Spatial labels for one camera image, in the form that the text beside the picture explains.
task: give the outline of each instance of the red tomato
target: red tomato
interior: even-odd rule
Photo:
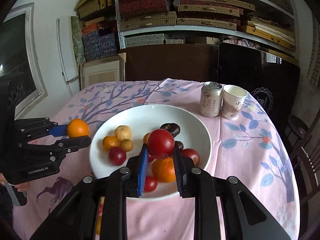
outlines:
[[[146,176],[146,182],[144,184],[144,192],[151,192],[156,189],[158,182],[154,177]]]
[[[147,148],[149,154],[157,160],[166,159],[172,155],[174,138],[167,130],[154,130],[148,136]]]
[[[113,165],[120,166],[127,159],[127,153],[119,147],[113,147],[109,150],[108,158]]]
[[[199,153],[193,149],[184,149],[181,151],[181,155],[191,158],[195,166],[197,166],[200,162]]]
[[[155,159],[154,157],[152,157],[152,156],[149,155],[149,157],[148,157],[148,163],[153,162],[154,159]]]

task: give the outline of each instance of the small yellow fruit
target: small yellow fruit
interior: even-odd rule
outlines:
[[[144,137],[143,137],[143,143],[147,143],[148,137],[149,137],[149,134],[150,134],[150,133],[151,133],[151,132],[146,133],[146,134],[144,135]]]
[[[133,142],[132,140],[129,140],[129,139],[123,140],[120,143],[119,147],[123,149],[125,152],[130,152],[133,149]]]
[[[131,138],[131,129],[127,125],[120,125],[115,129],[115,136],[118,141],[123,141]]]

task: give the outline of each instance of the black panel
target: black panel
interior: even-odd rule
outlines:
[[[260,102],[279,133],[283,132],[296,96],[300,68],[284,59],[266,62],[267,53],[220,43],[219,70],[214,80],[240,86]]]

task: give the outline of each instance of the can lid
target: can lid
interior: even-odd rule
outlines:
[[[222,89],[222,85],[216,82],[205,82],[204,85],[216,90]]]

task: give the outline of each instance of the cloth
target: cloth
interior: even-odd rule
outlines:
[[[67,124],[74,118],[81,118],[89,124],[92,138],[103,122],[131,107],[168,104],[184,108],[201,119],[212,138],[212,157],[207,171],[223,179],[231,175],[238,177],[292,240],[297,240],[298,189],[290,159],[273,123],[250,95],[235,121],[220,115],[214,118],[200,115],[202,86],[199,82],[172,79],[100,83],[75,95],[52,121]],[[52,144],[55,140],[46,137],[37,143]],[[28,190],[27,205],[13,208],[13,226],[17,234],[23,240],[29,239],[72,186],[91,174],[89,149],[86,148],[68,154],[59,174],[34,181]],[[127,228],[130,240],[191,240],[194,199],[176,196],[151,202],[128,200]]]
[[[252,49],[260,49],[260,45],[258,43],[248,41],[246,39],[239,39],[239,40],[230,39],[230,40],[224,40],[223,42],[236,44],[236,45],[240,45],[240,46],[244,46],[244,47],[249,47]]]

